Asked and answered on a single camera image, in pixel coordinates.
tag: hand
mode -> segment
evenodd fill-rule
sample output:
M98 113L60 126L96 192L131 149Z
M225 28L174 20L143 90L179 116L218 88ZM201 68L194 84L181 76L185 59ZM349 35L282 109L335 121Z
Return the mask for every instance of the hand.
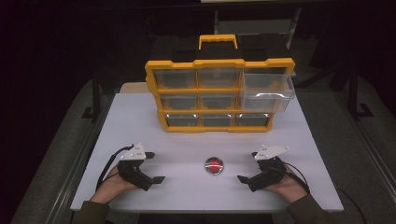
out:
M110 203L123 192L138 189L137 186L122 179L119 175L118 165L114 166L108 173L106 180L90 198L95 203Z
M288 165L285 164L285 167L286 172L294 174ZM288 175L283 176L283 179L278 184L268 186L264 189L281 195L288 203L294 203L308 194L297 181Z

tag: dark background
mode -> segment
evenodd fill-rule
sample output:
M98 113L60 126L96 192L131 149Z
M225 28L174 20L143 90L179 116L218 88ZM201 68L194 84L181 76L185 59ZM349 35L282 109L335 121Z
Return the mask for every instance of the dark background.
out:
M68 107L93 75L111 94L124 82L144 80L149 43L155 35L213 32L213 8L126 10L159 2L1 3L1 223L12 219ZM390 0L341 2L304 5L295 38L320 38L312 66L326 69L340 59L351 59L396 115L396 27L391 22L396 21L395 8ZM296 6L252 7L246 13L230 7L220 17L279 19Z

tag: plastic drawer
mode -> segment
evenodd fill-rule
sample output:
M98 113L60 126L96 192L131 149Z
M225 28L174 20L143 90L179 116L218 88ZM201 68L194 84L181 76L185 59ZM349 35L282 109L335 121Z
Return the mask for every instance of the plastic drawer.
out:
M199 99L202 109L233 109L236 93L200 93Z
M287 82L287 75L274 75L265 73L252 73L252 69L244 69L243 87L246 89L265 88L272 91L282 91Z
M210 67L197 70L200 88L236 88L239 68Z
M197 94L161 94L161 101L163 109L196 109L197 108Z
M231 127L233 118L233 114L201 114L204 127Z
M290 76L285 76L285 83L276 89L250 88L244 86L239 93L239 105L244 111L264 113L283 112L294 98L294 87Z
M271 114L236 114L235 126L266 126Z
M154 69L157 86L163 89L195 88L194 69Z
M196 114L167 114L165 115L168 126L196 127L198 115Z

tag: cable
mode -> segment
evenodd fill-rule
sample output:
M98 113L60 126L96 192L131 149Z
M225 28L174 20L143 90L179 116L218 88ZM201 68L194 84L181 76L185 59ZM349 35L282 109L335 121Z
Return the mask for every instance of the cable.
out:
M299 169L297 169L297 167L295 167L295 166L293 166L293 165L291 165L290 163L287 163L287 162L283 162L283 163L285 163L288 166L291 166L292 168L294 168L294 170L296 170L301 175L301 177L303 178L305 184L308 185L308 182L306 182L305 176L303 175L303 173L301 173L301 171Z
M294 179L295 181L297 181L297 183L298 183L299 185L301 185L301 187L303 187L303 189L305 189L305 191L306 191L308 194L311 192L311 190L309 190L309 187L308 187L308 185L306 184L306 182L304 182L302 179L300 179L300 177L298 177L297 175L292 174L292 173L289 173L289 172L283 172L283 171L278 170L278 169L276 169L276 168L274 168L274 167L266 167L266 168L269 169L269 170L277 171L277 172L279 172L279 173L281 173L281 174L283 174L283 175L288 175L289 177L291 177L292 179Z
M358 206L358 204L343 189L341 189L341 187L337 186L337 188L353 203L353 205L356 207L359 214L361 215L361 220L363 221L364 224L367 224L366 217L364 216L364 214L361 211L361 208Z
M114 154L110 157L110 159L108 160L108 162L107 162L105 168L103 169L102 173L100 174L100 176L99 176L99 178L98 178L98 182L97 182L97 184L96 184L96 190L95 190L95 191L97 191L97 190L99 189L99 187L102 185L102 183L106 180L106 179L103 180L103 178L105 177L105 174L107 173L108 168L110 167L110 165L111 165L111 164L113 163L113 161L116 159L117 155L118 155L120 152L122 152L123 150L129 150L129 149L131 149L131 148L133 148L133 147L134 147L134 144L132 144L130 147L123 147L123 148L119 149L116 153L114 153Z

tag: gray floor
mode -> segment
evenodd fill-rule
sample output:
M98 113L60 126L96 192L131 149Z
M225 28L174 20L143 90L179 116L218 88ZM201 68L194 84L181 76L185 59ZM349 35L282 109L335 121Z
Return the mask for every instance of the gray floor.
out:
M294 83L318 72L307 66L317 42L315 39L292 42L290 52L297 64ZM359 102L367 104L374 116L355 121L346 110L347 90L331 91L328 87L331 78L325 77L306 89L296 90L318 150L334 185L353 198L367 223L392 223L396 219L393 189L382 176L384 166L378 163L383 161L389 172L396 174L396 164L393 164L396 120L382 105L373 87L360 79ZM81 118L86 107L92 105L91 83L81 90L12 223L69 223L72 213L68 206L89 157L87 151L94 146L111 100L111 95L102 97L101 117L92 123L90 119ZM345 211L334 215L340 223L362 223L352 202L341 191L339 196ZM138 215L110 213L108 219L119 224L136 223ZM293 223L284 213L274 214L274 220L275 223Z

